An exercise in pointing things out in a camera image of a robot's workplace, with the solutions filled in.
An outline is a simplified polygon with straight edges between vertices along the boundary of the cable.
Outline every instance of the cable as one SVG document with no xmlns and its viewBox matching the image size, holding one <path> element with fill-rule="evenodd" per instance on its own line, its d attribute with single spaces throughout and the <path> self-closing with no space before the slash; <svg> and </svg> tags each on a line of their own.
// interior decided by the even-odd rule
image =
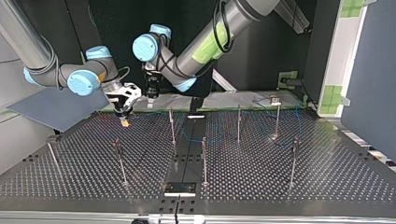
<svg viewBox="0 0 396 224">
<path fill-rule="evenodd" d="M 50 50 L 50 59 L 49 59 L 49 63 L 40 69 L 31 69 L 28 66 L 26 66 L 26 64 L 24 65 L 25 68 L 29 71 L 29 73 L 31 75 L 34 76 L 39 76 L 42 74 L 47 73 L 50 69 L 52 69 L 53 65 L 55 65 L 55 82 L 56 82 L 56 87 L 61 91 L 64 87 L 61 85 L 61 83 L 59 82 L 59 75 L 60 73 L 60 65 L 59 65 L 59 59 L 58 56 L 56 55 L 52 45 L 50 44 L 50 42 L 46 39 L 46 37 L 41 36 L 44 41 L 47 43 L 47 46 L 49 47 Z"/>
<path fill-rule="evenodd" d="M 0 62 L 0 63 L 13 63 L 13 62 L 16 62 L 16 61 L 20 61 L 21 59 L 14 59 L 14 60 L 9 60 L 9 61 L 3 61 L 3 62 Z"/>
<path fill-rule="evenodd" d="M 164 34 L 160 34 L 160 35 L 157 35 L 157 36 L 158 36 L 159 39 L 160 39 L 160 49 L 162 49 L 162 48 L 164 47 L 162 37 L 164 37 L 164 39 L 165 39 L 166 42 L 168 41 L 168 37 L 167 37 L 166 35 L 164 35 Z M 162 51 L 160 50 L 160 52 L 158 53 L 157 64 L 159 64 L 159 63 L 158 63 L 158 60 L 161 60 L 161 61 L 163 62 L 163 66 L 161 67 L 161 69 L 164 69 L 164 68 L 166 67 L 166 68 L 167 68 L 171 73 L 173 73 L 175 76 L 182 77 L 182 78 L 195 78 L 195 77 L 201 77 L 201 76 L 205 75 L 205 73 L 209 70 L 209 68 L 210 68 L 210 67 L 212 66 L 212 64 L 214 63 L 214 60 L 212 60 L 211 63 L 208 63 L 208 64 L 206 65 L 206 68 L 204 69 L 203 72 L 201 72 L 200 74 L 194 76 L 194 75 L 186 75 L 186 74 L 184 74 L 183 72 L 181 72 L 180 69 L 178 68 L 177 60 L 175 60 L 175 67 L 176 67 L 176 69 L 178 70 L 179 73 L 175 72 L 175 70 L 173 70 L 173 69 L 169 66 L 169 63 L 170 63 L 170 61 L 172 60 L 171 58 L 169 58 L 167 61 L 165 61 L 165 58 L 164 58 L 163 55 L 162 55 Z"/>
<path fill-rule="evenodd" d="M 118 72 L 120 72 L 120 71 L 122 71 L 122 70 L 125 70 L 125 69 L 126 69 L 127 71 L 125 72 L 125 74 L 124 74 L 122 77 L 119 78 L 119 81 L 123 80 L 126 76 L 128 76 L 129 72 L 131 72 L 131 68 L 130 68 L 129 66 L 123 66 L 122 68 L 120 68 L 120 69 L 118 70 Z"/>
<path fill-rule="evenodd" d="M 315 109 L 318 111 L 318 105 L 315 103 L 314 99 L 309 95 L 308 91 L 306 90 L 304 81 L 301 79 L 301 85 L 303 86 L 303 89 L 305 91 L 305 94 L 308 96 L 308 99 L 311 99 L 312 104 L 314 105 Z"/>
<path fill-rule="evenodd" d="M 213 12 L 212 29 L 213 29 L 213 35 L 216 40 L 216 44 L 218 45 L 219 49 L 223 53 L 228 53 L 228 52 L 230 52 L 230 50 L 233 47 L 233 40 L 231 40 L 231 31 L 230 31 L 230 26 L 227 22 L 227 17 L 226 17 L 226 13 L 225 13 L 225 5 L 226 5 L 226 3 L 223 2 L 222 0 L 218 0 L 216 2 L 215 10 Z M 224 44 L 224 47 L 221 45 L 221 43 L 219 41 L 219 35 L 218 35 L 218 29 L 217 29 L 217 23 L 218 23 L 217 17 L 218 17 L 219 12 L 221 14 L 221 18 L 224 23 L 224 28 L 225 28 L 225 31 L 227 34 L 227 41 Z"/>
</svg>

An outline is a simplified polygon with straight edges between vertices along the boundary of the small object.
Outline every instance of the small object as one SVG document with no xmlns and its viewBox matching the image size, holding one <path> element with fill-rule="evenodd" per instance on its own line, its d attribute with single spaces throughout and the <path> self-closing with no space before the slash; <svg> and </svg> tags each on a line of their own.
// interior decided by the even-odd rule
<svg viewBox="0 0 396 224">
<path fill-rule="evenodd" d="M 196 183 L 170 182 L 166 184 L 165 197 L 195 197 Z"/>
<path fill-rule="evenodd" d="M 270 104 L 271 105 L 281 105 L 280 98 L 276 95 L 270 95 Z"/>
<path fill-rule="evenodd" d="M 124 185 L 127 186 L 128 185 L 128 181 L 126 180 L 126 174 L 125 174 L 125 168 L 123 166 L 123 151 L 122 148 L 120 146 L 120 139 L 117 138 L 116 141 L 114 142 L 114 152 L 116 153 L 117 158 L 120 161 L 120 167 L 121 167 L 121 171 L 122 171 L 122 176 L 123 176 L 123 180 L 124 180 Z"/>
<path fill-rule="evenodd" d="M 204 183 L 203 185 L 206 187 L 207 185 L 209 185 L 209 183 L 207 182 L 207 174 L 206 174 L 206 138 L 203 137 L 202 139 L 202 155 L 204 157 Z"/>
<path fill-rule="evenodd" d="M 238 105 L 238 143 L 241 141 L 241 105 Z"/>
<path fill-rule="evenodd" d="M 176 143 L 175 140 L 175 126 L 174 126 L 174 120 L 173 120 L 173 109 L 169 110 L 169 121 L 171 122 L 171 128 L 172 128 L 172 143 L 173 145 Z"/>
<path fill-rule="evenodd" d="M 128 119 L 121 119 L 121 125 L 122 127 L 128 128 L 131 125 L 131 123 L 129 122 Z"/>
</svg>

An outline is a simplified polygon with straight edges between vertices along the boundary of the small bracket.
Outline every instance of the small bracket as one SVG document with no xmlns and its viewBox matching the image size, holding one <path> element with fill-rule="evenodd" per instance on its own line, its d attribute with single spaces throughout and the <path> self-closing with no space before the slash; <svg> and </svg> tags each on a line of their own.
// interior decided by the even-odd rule
<svg viewBox="0 0 396 224">
<path fill-rule="evenodd" d="M 367 5 L 370 5 L 370 4 L 374 3 L 374 2 L 376 2 L 376 0 L 364 0 L 363 1 L 363 5 L 367 6 Z"/>
<path fill-rule="evenodd" d="M 341 96 L 341 105 L 350 106 L 350 100 L 345 96 Z"/>
<path fill-rule="evenodd" d="M 64 136 L 61 134 L 56 134 L 56 135 L 50 135 L 47 139 L 46 139 L 46 143 L 59 143 L 61 142 L 62 138 Z"/>
<path fill-rule="evenodd" d="M 164 196 L 165 197 L 195 197 L 196 183 L 167 183 Z"/>
</svg>

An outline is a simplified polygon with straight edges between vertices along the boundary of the black cable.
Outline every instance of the black cable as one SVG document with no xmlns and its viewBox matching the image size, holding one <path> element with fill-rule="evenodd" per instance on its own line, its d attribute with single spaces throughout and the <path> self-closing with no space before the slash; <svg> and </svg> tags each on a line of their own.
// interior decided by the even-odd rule
<svg viewBox="0 0 396 224">
<path fill-rule="evenodd" d="M 293 20 L 291 21 L 291 29 L 293 29 L 293 30 L 294 30 L 294 22 L 295 22 L 295 19 L 296 19 L 296 11 L 297 11 L 297 3 L 296 3 L 296 5 L 294 6 Z"/>
<path fill-rule="evenodd" d="M 161 35 L 160 35 L 160 49 L 163 48 L 163 39 L 162 39 L 162 37 L 165 38 L 165 41 L 166 41 L 166 42 L 167 42 L 167 39 L 168 39 L 168 37 L 167 37 L 166 35 L 164 35 L 164 34 L 161 34 Z M 182 77 L 182 78 L 194 78 L 194 77 L 201 77 L 201 76 L 204 76 L 205 73 L 207 72 L 207 70 L 210 68 L 210 66 L 212 66 L 213 63 L 214 63 L 214 60 L 212 60 L 212 62 L 210 62 L 210 63 L 208 63 L 208 64 L 206 65 L 206 68 L 204 69 L 203 72 L 201 72 L 200 74 L 195 75 L 195 76 L 189 76 L 189 75 L 186 75 L 186 74 L 184 74 L 184 73 L 182 73 L 182 72 L 180 71 L 180 69 L 178 68 L 178 65 L 177 65 L 177 61 L 175 61 L 175 67 L 176 67 L 176 69 L 178 70 L 179 73 L 175 72 L 175 70 L 173 70 L 173 69 L 169 66 L 169 62 L 170 62 L 171 60 L 168 59 L 167 61 L 165 61 L 165 58 L 163 57 L 162 52 L 161 52 L 160 50 L 159 50 L 159 53 L 158 53 L 158 58 L 159 58 L 159 60 L 161 60 L 161 61 L 163 62 L 162 68 L 163 68 L 163 67 L 166 67 L 166 68 L 167 68 L 171 73 L 173 73 L 175 76 L 177 76 L 177 77 Z"/>
<path fill-rule="evenodd" d="M 312 104 L 314 105 L 315 109 L 318 110 L 318 106 L 316 105 L 314 99 L 311 97 L 311 95 L 309 95 L 308 91 L 306 90 L 304 81 L 301 79 L 301 85 L 303 86 L 303 89 L 305 91 L 305 94 L 308 96 L 308 99 L 311 99 Z"/>
<path fill-rule="evenodd" d="M 213 12 L 213 19 L 212 19 L 212 29 L 213 29 L 213 35 L 216 40 L 216 44 L 218 45 L 219 49 L 223 53 L 228 53 L 232 49 L 233 46 L 233 41 L 231 40 L 231 31 L 230 31 L 230 26 L 228 25 L 227 18 L 226 18 L 226 13 L 225 13 L 225 5 L 226 3 L 218 0 L 215 5 L 215 10 Z M 227 42 L 224 44 L 224 47 L 221 45 L 219 41 L 219 35 L 218 35 L 218 29 L 217 29 L 217 16 L 218 12 L 221 14 L 222 21 L 224 23 L 224 28 L 227 33 Z"/>
<path fill-rule="evenodd" d="M 13 63 L 13 62 L 16 62 L 16 61 L 19 61 L 20 59 L 14 59 L 14 60 L 9 60 L 9 61 L 3 61 L 3 62 L 0 62 L 0 63 Z"/>
</svg>

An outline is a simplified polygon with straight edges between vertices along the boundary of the white panel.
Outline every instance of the white panel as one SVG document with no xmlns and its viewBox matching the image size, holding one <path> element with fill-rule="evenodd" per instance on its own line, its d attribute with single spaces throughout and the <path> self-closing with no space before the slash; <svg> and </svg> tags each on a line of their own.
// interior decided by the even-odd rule
<svg viewBox="0 0 396 224">
<path fill-rule="evenodd" d="M 46 144 L 53 130 L 23 116 L 0 123 L 0 174 Z"/>
<path fill-rule="evenodd" d="M 320 93 L 319 107 L 325 86 L 343 86 L 342 96 L 347 95 L 347 88 L 355 61 L 356 51 L 361 36 L 361 27 L 364 23 L 367 7 L 364 7 L 359 17 L 338 18 L 335 26 L 329 60 Z M 344 106 L 339 105 L 336 114 L 320 114 L 326 118 L 341 118 Z"/>
</svg>

